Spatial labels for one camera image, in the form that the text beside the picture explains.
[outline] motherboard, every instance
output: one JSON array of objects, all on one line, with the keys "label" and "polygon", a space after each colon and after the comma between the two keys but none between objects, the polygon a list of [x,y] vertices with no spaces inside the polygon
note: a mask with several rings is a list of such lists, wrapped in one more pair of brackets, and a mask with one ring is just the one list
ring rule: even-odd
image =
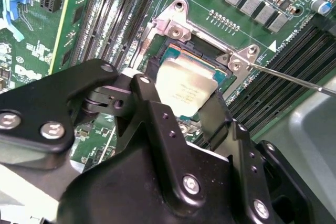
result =
[{"label": "motherboard", "polygon": [[[308,97],[236,57],[323,84],[336,74],[336,0],[1,0],[0,90],[100,58],[155,80],[187,141],[212,148],[197,112],[220,92],[256,137]],[[114,118],[75,130],[87,170],[115,154]]]}]

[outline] hole in bracket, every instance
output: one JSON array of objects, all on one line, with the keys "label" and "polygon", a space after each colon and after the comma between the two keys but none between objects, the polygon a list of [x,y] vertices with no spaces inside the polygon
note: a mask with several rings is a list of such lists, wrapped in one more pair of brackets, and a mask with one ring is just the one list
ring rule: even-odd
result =
[{"label": "hole in bracket", "polygon": [[113,107],[115,109],[121,109],[123,105],[124,105],[124,102],[122,100],[115,100],[113,103]]},{"label": "hole in bracket", "polygon": [[176,137],[176,134],[175,134],[174,131],[171,131],[171,132],[169,133],[169,136],[172,137],[172,138],[175,138],[175,137]]}]

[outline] silver screw head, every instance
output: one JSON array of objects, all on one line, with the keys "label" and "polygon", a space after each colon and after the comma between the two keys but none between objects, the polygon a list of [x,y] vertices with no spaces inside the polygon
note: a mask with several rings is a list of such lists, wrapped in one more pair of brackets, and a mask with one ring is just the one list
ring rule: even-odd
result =
[{"label": "silver screw head", "polygon": [[271,144],[266,144],[267,145],[267,148],[269,148],[271,151],[275,151],[275,148],[273,145]]},{"label": "silver screw head", "polygon": [[183,186],[190,194],[198,194],[200,191],[200,185],[197,180],[195,180],[192,176],[186,175],[183,177]]},{"label": "silver screw head", "polygon": [[21,118],[14,113],[6,112],[0,114],[0,130],[10,130],[21,123]]},{"label": "silver screw head", "polygon": [[150,83],[150,82],[151,82],[151,81],[150,81],[147,77],[145,77],[145,76],[140,77],[140,80],[143,81],[144,83]]},{"label": "silver screw head", "polygon": [[108,64],[102,65],[101,68],[106,72],[113,72],[113,68]]},{"label": "silver screw head", "polygon": [[256,199],[253,202],[254,208],[256,209],[258,215],[262,217],[263,219],[268,219],[269,217],[269,212],[265,206],[264,203],[262,203],[260,200]]},{"label": "silver screw head", "polygon": [[65,133],[65,129],[62,124],[58,122],[49,122],[42,126],[41,135],[46,139],[59,139]]}]

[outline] blue plastic latch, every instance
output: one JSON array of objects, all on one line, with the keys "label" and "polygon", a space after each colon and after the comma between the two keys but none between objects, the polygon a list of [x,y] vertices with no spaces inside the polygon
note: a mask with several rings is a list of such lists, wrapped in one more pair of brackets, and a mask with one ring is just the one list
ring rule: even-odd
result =
[{"label": "blue plastic latch", "polygon": [[20,42],[25,37],[23,34],[12,24],[12,20],[17,20],[19,18],[17,12],[17,4],[23,3],[28,4],[30,0],[2,0],[3,1],[3,19],[6,23],[6,27],[13,33],[14,38]]}]

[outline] capacitor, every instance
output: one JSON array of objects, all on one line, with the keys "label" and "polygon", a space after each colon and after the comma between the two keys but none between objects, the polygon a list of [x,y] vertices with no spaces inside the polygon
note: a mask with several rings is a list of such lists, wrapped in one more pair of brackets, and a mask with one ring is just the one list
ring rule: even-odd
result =
[{"label": "capacitor", "polygon": [[325,0],[312,0],[310,8],[321,15],[326,15],[331,10],[332,5]]}]

